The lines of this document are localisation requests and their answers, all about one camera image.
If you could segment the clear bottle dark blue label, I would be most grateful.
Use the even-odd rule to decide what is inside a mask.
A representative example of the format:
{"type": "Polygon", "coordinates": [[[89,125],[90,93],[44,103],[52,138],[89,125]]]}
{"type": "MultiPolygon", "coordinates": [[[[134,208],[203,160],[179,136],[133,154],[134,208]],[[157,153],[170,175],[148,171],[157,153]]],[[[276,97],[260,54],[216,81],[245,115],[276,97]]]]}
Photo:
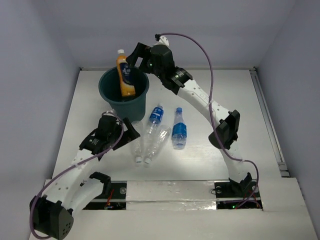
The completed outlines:
{"type": "Polygon", "coordinates": [[[151,114],[147,120],[146,127],[144,130],[144,137],[147,141],[151,141],[157,132],[157,129],[162,122],[164,115],[164,108],[162,103],[158,103],[157,106],[153,108],[151,114]]]}

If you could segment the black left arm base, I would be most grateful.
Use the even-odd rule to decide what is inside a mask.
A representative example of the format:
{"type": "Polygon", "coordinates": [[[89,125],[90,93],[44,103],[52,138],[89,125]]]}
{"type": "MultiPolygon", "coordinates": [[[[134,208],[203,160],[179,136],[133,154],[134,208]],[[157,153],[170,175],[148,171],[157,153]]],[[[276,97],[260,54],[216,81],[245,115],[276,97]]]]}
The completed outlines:
{"type": "Polygon", "coordinates": [[[112,181],[108,192],[94,198],[83,210],[126,210],[127,182],[112,181]]]}

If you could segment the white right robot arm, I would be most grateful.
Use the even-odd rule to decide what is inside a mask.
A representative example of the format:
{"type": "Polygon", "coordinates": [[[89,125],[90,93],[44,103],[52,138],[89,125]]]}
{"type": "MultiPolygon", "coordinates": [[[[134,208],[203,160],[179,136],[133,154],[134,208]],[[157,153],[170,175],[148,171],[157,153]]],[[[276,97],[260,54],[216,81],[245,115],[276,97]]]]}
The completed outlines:
{"type": "Polygon", "coordinates": [[[208,139],[223,156],[230,190],[235,196],[244,196],[250,189],[252,176],[244,167],[237,143],[240,113],[237,110],[230,111],[210,100],[193,76],[176,66],[172,51],[167,45],[147,46],[139,42],[126,61],[130,67],[134,67],[138,58],[142,59],[139,70],[155,75],[166,89],[186,100],[210,122],[213,132],[208,139]]]}

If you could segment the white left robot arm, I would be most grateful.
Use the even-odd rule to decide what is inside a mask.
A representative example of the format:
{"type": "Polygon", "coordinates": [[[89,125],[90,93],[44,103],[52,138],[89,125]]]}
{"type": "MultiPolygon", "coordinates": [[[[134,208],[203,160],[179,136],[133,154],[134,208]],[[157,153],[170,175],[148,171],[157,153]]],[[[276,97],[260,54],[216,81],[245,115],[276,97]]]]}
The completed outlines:
{"type": "Polygon", "coordinates": [[[96,197],[111,197],[111,177],[95,167],[109,151],[117,150],[141,135],[128,118],[104,112],[97,128],[79,145],[69,167],[43,186],[29,204],[29,227],[38,240],[63,240],[75,215],[96,197]]]}

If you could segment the aluminium rail right edge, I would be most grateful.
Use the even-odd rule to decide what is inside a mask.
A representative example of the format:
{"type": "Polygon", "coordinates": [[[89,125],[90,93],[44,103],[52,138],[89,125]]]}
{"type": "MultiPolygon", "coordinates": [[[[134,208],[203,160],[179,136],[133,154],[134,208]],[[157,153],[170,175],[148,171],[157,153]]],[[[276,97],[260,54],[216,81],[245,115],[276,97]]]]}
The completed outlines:
{"type": "Polygon", "coordinates": [[[254,86],[254,90],[259,102],[259,106],[262,112],[262,116],[266,125],[266,129],[267,129],[267,133],[271,142],[271,146],[275,155],[275,159],[280,171],[280,175],[282,178],[290,178],[290,172],[289,169],[287,167],[287,164],[285,162],[283,153],[282,153],[282,149],[280,146],[280,142],[278,140],[273,122],[272,122],[272,118],[267,106],[267,102],[260,84],[260,80],[259,80],[259,76],[257,73],[257,69],[254,67],[252,69],[249,70],[250,76],[251,76],[251,80],[254,86]]]}

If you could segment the silver foil tape strip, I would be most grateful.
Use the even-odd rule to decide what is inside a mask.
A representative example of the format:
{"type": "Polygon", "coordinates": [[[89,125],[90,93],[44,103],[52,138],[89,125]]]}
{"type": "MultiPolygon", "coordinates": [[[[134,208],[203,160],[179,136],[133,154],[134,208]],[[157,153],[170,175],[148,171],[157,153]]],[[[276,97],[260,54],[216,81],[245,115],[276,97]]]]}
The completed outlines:
{"type": "Polygon", "coordinates": [[[213,181],[129,181],[126,209],[130,211],[216,210],[213,181]]]}

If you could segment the orange juice bottle white cap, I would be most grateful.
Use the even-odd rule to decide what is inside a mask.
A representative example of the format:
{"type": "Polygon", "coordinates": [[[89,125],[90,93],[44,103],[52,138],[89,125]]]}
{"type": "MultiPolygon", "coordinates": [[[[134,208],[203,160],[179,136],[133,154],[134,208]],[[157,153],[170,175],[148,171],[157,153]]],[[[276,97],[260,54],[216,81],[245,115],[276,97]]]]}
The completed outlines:
{"type": "Polygon", "coordinates": [[[117,53],[116,68],[119,75],[121,96],[123,98],[134,97],[136,95],[136,90],[131,78],[131,68],[126,61],[127,57],[125,56],[125,51],[119,49],[117,53]]]}

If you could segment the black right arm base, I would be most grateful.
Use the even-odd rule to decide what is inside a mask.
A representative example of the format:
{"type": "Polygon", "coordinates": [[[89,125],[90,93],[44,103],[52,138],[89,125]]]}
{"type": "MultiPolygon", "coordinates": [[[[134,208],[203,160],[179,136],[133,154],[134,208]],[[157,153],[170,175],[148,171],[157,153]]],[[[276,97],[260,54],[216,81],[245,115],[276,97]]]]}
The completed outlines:
{"type": "Polygon", "coordinates": [[[233,180],[215,182],[210,193],[216,197],[216,208],[218,210],[262,209],[256,183],[249,172],[241,183],[233,180]]]}

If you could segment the dark green plastic bin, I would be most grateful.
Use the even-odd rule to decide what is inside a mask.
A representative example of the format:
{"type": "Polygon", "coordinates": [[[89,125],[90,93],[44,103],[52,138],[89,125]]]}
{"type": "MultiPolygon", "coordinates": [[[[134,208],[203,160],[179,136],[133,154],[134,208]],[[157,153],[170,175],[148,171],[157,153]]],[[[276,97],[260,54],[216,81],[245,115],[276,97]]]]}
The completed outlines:
{"type": "Polygon", "coordinates": [[[141,121],[146,114],[146,95],[149,90],[149,78],[138,68],[132,68],[130,76],[133,78],[136,95],[123,97],[121,94],[119,74],[116,67],[105,72],[99,80],[100,96],[110,104],[116,114],[130,122],[141,121]]]}

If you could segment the clear bottle blue cap label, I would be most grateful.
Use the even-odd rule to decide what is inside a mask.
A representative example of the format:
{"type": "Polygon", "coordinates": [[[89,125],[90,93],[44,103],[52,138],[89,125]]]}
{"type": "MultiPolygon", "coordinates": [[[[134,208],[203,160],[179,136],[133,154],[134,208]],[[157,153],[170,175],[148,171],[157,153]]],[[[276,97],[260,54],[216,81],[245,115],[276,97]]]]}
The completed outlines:
{"type": "Polygon", "coordinates": [[[173,148],[182,150],[187,143],[187,126],[183,119],[183,109],[177,107],[175,111],[174,124],[171,137],[173,148]]]}

